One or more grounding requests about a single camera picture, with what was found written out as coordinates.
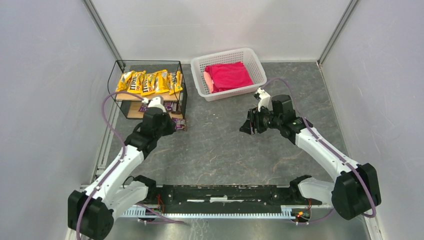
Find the brown candy bag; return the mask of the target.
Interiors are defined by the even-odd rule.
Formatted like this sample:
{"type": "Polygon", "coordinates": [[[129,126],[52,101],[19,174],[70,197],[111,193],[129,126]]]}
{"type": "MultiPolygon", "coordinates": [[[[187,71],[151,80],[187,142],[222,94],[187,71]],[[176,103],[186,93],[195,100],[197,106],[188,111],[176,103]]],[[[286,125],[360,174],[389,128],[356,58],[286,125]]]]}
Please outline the brown candy bag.
{"type": "Polygon", "coordinates": [[[146,112],[147,110],[148,110],[148,105],[142,103],[138,111],[139,112],[146,112]]]}
{"type": "Polygon", "coordinates": [[[183,130],[183,131],[186,131],[187,130],[186,120],[185,119],[183,119],[183,118],[175,118],[175,117],[172,117],[171,119],[175,123],[175,129],[176,130],[183,130]]]}

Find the yellow M&M bag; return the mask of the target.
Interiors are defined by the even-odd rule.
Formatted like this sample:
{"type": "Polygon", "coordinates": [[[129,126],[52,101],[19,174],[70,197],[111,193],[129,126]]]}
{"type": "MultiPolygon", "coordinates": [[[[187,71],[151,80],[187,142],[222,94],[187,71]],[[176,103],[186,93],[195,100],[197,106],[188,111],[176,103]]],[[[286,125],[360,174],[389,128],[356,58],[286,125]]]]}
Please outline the yellow M&M bag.
{"type": "Polygon", "coordinates": [[[143,90],[143,80],[145,78],[145,74],[145,71],[133,71],[127,92],[132,94],[141,94],[143,90]]]}
{"type": "Polygon", "coordinates": [[[151,94],[154,94],[156,92],[155,90],[155,80],[156,80],[156,73],[146,73],[142,80],[142,89],[141,89],[141,96],[148,96],[151,94]]]}

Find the purple brown M&M bag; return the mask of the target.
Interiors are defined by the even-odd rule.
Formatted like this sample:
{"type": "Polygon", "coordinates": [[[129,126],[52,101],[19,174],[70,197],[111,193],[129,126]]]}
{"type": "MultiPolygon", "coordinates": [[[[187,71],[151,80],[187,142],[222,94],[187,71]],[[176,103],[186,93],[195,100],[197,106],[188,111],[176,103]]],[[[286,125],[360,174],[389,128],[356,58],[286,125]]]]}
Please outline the purple brown M&M bag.
{"type": "Polygon", "coordinates": [[[177,110],[178,103],[175,101],[165,101],[164,107],[168,112],[175,112],[177,110]]]}

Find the yellow candy bag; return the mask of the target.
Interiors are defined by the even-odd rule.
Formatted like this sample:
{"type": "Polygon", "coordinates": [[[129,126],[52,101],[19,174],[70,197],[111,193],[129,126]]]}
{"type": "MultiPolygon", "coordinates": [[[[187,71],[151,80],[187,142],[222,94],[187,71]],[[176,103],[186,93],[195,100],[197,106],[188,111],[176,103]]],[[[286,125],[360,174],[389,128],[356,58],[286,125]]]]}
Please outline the yellow candy bag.
{"type": "Polygon", "coordinates": [[[181,71],[169,72],[167,74],[167,86],[168,86],[168,94],[175,95],[183,90],[182,87],[182,73],[181,71]]]}
{"type": "Polygon", "coordinates": [[[132,78],[133,75],[135,74],[135,72],[132,71],[127,71],[124,72],[121,77],[119,78],[117,87],[116,87],[116,91],[117,92],[127,92],[130,84],[132,83],[132,78]]]}
{"type": "Polygon", "coordinates": [[[168,87],[168,71],[166,69],[159,70],[154,73],[155,81],[154,81],[154,93],[155,94],[163,94],[169,92],[168,87]]]}

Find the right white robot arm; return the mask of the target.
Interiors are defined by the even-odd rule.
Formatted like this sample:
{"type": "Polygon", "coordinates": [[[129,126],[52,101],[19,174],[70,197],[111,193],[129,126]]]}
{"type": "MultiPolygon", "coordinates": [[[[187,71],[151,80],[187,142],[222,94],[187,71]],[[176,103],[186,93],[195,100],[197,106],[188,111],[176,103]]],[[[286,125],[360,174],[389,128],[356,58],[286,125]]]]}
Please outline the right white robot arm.
{"type": "Polygon", "coordinates": [[[376,216],[382,199],[374,166],[360,164],[335,148],[312,123],[296,114],[289,95],[270,96],[259,88],[254,97],[258,105],[248,110],[240,132],[254,135],[268,129],[277,130],[308,153],[332,179],[328,182],[310,175],[298,177],[290,183],[296,197],[329,204],[345,220],[358,215],[376,216]]]}

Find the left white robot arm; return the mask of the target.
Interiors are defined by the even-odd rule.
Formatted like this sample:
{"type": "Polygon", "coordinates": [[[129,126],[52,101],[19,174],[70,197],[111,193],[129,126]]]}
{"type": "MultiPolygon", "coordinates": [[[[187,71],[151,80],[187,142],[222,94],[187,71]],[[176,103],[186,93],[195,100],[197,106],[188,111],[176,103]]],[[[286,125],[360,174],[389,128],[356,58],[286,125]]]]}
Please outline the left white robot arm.
{"type": "Polygon", "coordinates": [[[83,191],[74,190],[69,195],[67,225],[75,231],[76,239],[105,239],[116,219],[147,197],[149,188],[139,180],[120,188],[156,148],[159,139],[175,132],[175,125],[167,112],[151,107],[107,169],[83,191]]]}

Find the brown candy bag top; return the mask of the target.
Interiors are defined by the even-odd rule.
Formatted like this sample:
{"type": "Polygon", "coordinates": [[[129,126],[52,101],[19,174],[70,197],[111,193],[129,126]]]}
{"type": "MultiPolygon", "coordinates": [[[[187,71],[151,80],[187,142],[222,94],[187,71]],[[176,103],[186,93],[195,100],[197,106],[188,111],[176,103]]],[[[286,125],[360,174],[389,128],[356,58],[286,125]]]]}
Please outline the brown candy bag top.
{"type": "Polygon", "coordinates": [[[171,119],[175,123],[175,129],[176,130],[183,130],[183,131],[186,131],[187,130],[186,120],[185,119],[183,119],[183,118],[175,118],[175,117],[172,117],[171,119]]]}

